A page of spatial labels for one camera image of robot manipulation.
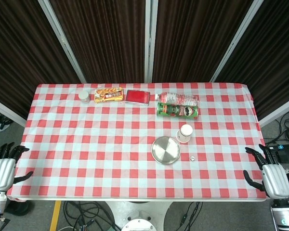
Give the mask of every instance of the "robotic hand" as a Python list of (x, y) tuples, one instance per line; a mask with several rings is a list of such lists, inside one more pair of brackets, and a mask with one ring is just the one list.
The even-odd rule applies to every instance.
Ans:
[(275, 230), (289, 231), (289, 181), (285, 170), (278, 163), (276, 156), (271, 150), (261, 144), (265, 158), (256, 150), (246, 147), (246, 152), (252, 154), (262, 172), (262, 184), (254, 182), (246, 170), (243, 171), (247, 183), (273, 199), (271, 213), (275, 223)]
[(7, 200), (6, 192), (13, 184), (24, 181), (33, 174), (33, 172), (28, 172), (23, 177), (14, 178), (17, 161), (19, 160), (21, 154), (29, 149), (24, 146), (16, 146), (10, 152), (13, 145), (14, 142), (4, 144), (0, 148), (0, 226), (1, 222), (4, 222), (0, 230), (2, 230), (9, 222), (8, 219), (2, 217)]

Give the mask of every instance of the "curtain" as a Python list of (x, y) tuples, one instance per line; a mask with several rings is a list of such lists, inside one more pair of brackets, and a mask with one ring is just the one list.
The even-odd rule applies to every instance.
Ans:
[(216, 82), (247, 84), (259, 119), (289, 101), (289, 0), (265, 0)]
[(153, 82), (208, 82), (252, 0), (159, 0)]
[(0, 0), (0, 102), (26, 118), (38, 84), (78, 82), (37, 0)]
[(145, 0), (51, 0), (88, 82), (144, 81)]

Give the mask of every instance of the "bottle cap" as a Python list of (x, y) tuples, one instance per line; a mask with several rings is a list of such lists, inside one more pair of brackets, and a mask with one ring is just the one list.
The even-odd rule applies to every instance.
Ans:
[(180, 130), (184, 136), (190, 136), (193, 133), (193, 128), (189, 124), (184, 124)]
[(85, 90), (83, 90), (82, 92), (80, 92), (79, 94), (78, 94), (78, 97), (79, 97), (79, 99), (80, 100), (87, 100), (87, 98), (89, 97), (89, 93), (87, 92), (87, 91), (85, 91)]

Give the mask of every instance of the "yellow floor stripe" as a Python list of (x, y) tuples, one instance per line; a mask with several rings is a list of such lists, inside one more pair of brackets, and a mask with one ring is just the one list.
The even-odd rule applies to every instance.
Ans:
[(50, 225), (49, 231), (55, 231), (57, 229), (60, 206), (61, 206), (61, 201), (56, 201), (56, 203), (54, 204), (54, 208), (53, 208), (52, 224)]

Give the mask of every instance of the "floor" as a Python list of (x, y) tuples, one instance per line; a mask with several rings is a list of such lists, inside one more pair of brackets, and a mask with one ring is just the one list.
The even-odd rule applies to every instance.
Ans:
[[(24, 128), (16, 123), (12, 123), (5, 131), (0, 132), (0, 146), (6, 142), (15, 142), (18, 145), (21, 142)], [(278, 123), (273, 121), (262, 128), (263, 137), (273, 138), (278, 135)], [(110, 209), (105, 203), (102, 206), (108, 211)], [(269, 211), (270, 201), (264, 202), (206, 202), (203, 204), (202, 211), (193, 225), (192, 230), (240, 230), (240, 231), (271, 231), (273, 230), (273, 222)], [(10, 219), (10, 223), (4, 229), (6, 231), (30, 231), (33, 229), (40, 231), (48, 231), (50, 228), (54, 201), (33, 201), (33, 209), (23, 217), (16, 217), (8, 213), (5, 217)], [(187, 210), (189, 203), (175, 202), (172, 203), (167, 211), (164, 220), (165, 231), (175, 231), (180, 224), (181, 218)], [(69, 213), (77, 216), (77, 211), (69, 207)], [(63, 206), (61, 206), (57, 231), (68, 226), (63, 214)], [(103, 230), (107, 231), (110, 226), (101, 222)], [(98, 230), (96, 224), (88, 230)]]

